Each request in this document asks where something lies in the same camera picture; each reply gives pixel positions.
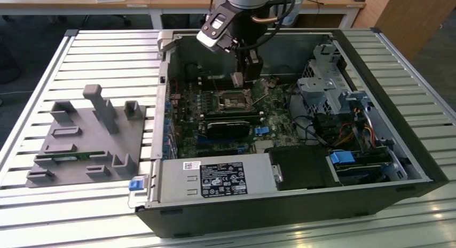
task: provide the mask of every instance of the power supply label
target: power supply label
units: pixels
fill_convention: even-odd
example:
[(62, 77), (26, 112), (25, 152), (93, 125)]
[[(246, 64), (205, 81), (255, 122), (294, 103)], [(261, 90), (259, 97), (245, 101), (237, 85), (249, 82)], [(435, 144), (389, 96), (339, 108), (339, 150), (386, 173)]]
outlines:
[(246, 194), (241, 162), (199, 166), (201, 196), (203, 198)]

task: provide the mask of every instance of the metal pipe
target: metal pipe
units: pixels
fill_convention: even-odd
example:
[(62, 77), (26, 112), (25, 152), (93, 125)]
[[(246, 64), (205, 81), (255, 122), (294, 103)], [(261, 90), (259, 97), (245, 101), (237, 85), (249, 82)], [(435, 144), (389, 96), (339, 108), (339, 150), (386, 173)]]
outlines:
[(269, 18), (258, 18), (255, 16), (251, 16), (251, 21), (257, 24), (271, 24), (273, 22), (277, 22), (277, 17), (269, 17)]

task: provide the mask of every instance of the wooden desk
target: wooden desk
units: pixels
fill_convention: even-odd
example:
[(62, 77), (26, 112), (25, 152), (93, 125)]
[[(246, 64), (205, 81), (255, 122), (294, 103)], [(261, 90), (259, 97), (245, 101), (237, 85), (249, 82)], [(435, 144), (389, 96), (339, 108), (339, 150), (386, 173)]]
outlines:
[(150, 0), (0, 0), (0, 15), (149, 14)]
[[(150, 17), (154, 28), (161, 29), (162, 14), (205, 14), (210, 0), (150, 0)], [(354, 0), (317, 0), (323, 5), (303, 1), (299, 14), (342, 14), (339, 28), (349, 28), (365, 2)]]
[[(305, 1), (299, 14), (342, 14), (341, 28), (350, 27), (363, 2), (353, 0)], [(95, 3), (95, 0), (0, 0), (0, 15), (147, 14), (154, 29), (162, 29), (162, 14), (205, 14), (209, 0), (125, 0)]]

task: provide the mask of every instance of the blue clip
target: blue clip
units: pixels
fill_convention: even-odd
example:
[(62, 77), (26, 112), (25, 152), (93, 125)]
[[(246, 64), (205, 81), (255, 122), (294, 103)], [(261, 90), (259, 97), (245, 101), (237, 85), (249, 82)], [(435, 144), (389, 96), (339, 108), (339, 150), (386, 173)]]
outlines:
[(254, 134), (261, 136), (262, 134), (269, 133), (269, 127), (262, 127), (262, 128), (254, 128)]
[(143, 190), (143, 180), (130, 180), (127, 184), (129, 191)]
[(354, 163), (353, 155), (349, 151), (335, 151), (329, 155), (333, 164), (351, 164)]

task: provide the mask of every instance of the aluminum table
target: aluminum table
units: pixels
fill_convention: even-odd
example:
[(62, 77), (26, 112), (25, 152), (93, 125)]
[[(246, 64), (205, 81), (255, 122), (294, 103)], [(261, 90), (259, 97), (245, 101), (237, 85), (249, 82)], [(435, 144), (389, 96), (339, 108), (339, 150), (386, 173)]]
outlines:
[[(146, 109), (139, 172), (150, 166), (159, 59), (157, 30), (85, 30), (63, 37), (0, 152), (1, 247), (451, 247), (456, 245), (456, 116), (381, 33), (343, 30), (378, 83), (450, 182), (375, 215), (159, 239), (129, 205), (127, 181), (25, 188), (53, 101), (87, 107), (85, 84), (102, 86), (113, 106), (137, 100)], [(362, 90), (353, 71), (354, 85)]]

